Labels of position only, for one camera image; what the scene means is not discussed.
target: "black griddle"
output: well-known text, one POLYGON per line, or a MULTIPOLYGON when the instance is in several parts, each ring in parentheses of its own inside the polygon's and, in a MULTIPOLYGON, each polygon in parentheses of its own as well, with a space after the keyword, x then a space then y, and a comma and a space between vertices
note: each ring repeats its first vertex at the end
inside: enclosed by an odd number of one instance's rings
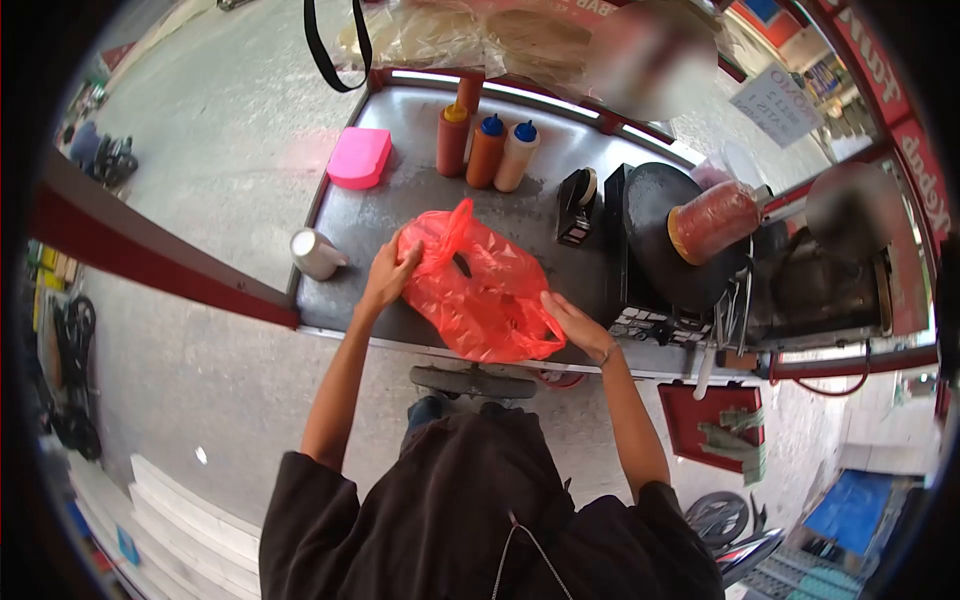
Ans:
POLYGON ((701 193, 694 180, 662 162, 635 168, 623 193, 623 225, 640 268, 664 300, 695 313, 708 312, 720 300, 730 278, 747 266, 750 248, 744 238, 699 267, 677 253, 667 214, 701 193))

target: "white steps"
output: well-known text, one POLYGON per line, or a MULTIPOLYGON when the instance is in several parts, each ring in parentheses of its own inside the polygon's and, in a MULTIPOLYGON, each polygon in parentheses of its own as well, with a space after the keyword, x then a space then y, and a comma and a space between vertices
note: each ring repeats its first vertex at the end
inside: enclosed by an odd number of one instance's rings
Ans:
MULTIPOLYGON (((259 600, 260 529, 206 502, 142 456, 133 454, 131 464, 132 502, 79 455, 71 456, 70 478, 97 540, 116 548, 116 524, 133 538, 141 565, 120 568, 133 572, 129 578, 141 592, 157 600, 259 600)), ((114 560, 116 552, 108 552, 114 560)))

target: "bracelet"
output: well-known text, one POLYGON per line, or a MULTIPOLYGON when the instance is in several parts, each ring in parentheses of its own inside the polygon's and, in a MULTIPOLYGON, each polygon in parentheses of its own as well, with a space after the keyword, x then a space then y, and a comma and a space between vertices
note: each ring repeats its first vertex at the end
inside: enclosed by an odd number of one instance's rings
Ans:
POLYGON ((607 346, 607 350, 603 353, 603 358, 600 359, 600 364, 597 365, 600 369, 603 369, 603 366, 607 364, 607 361, 610 360, 611 354, 615 348, 620 348, 620 345, 614 340, 610 342, 610 345, 607 346))

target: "stainless steel counter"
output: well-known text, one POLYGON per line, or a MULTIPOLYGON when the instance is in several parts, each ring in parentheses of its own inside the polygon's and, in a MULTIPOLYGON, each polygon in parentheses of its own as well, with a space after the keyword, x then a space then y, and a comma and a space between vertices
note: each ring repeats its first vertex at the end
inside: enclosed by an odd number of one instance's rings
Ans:
MULTIPOLYGON (((318 192, 313 227, 330 238, 350 258, 350 266, 328 281, 301 277, 297 288, 301 330, 340 337, 360 299, 373 256, 391 233, 426 210, 453 209, 464 197, 473 198, 474 216, 535 256, 552 289, 564 294, 588 314, 606 305, 606 269, 599 249, 599 232, 585 247, 574 249, 555 241, 556 193, 560 182, 575 169, 596 170, 602 181, 621 163, 666 162, 687 166, 623 137, 604 135, 588 124, 588 117, 561 108, 547 112, 485 97, 480 115, 496 112, 509 127, 532 119, 540 133, 540 148, 512 194, 494 189, 476 190, 463 178, 448 179, 434 168, 437 118, 455 93, 429 88, 395 86, 373 94, 360 108, 356 127, 388 129, 394 148, 380 183, 367 190, 347 190, 324 184, 318 192)), ((373 329, 374 344, 452 356, 434 327, 399 301, 390 306, 373 329)), ((698 368, 681 348, 624 341, 625 354, 636 376, 687 378, 698 368)), ((596 371, 591 361, 572 345, 531 366, 573 371, 596 371)), ((714 377, 750 376, 747 372, 716 370, 714 377)))

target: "blue mat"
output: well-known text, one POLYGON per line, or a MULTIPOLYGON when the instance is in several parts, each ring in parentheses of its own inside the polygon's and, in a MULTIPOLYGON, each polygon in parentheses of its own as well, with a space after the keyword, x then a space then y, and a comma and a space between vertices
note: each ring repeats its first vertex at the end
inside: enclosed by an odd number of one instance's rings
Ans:
POLYGON ((863 556, 893 486, 893 475, 845 470, 804 525, 863 556))

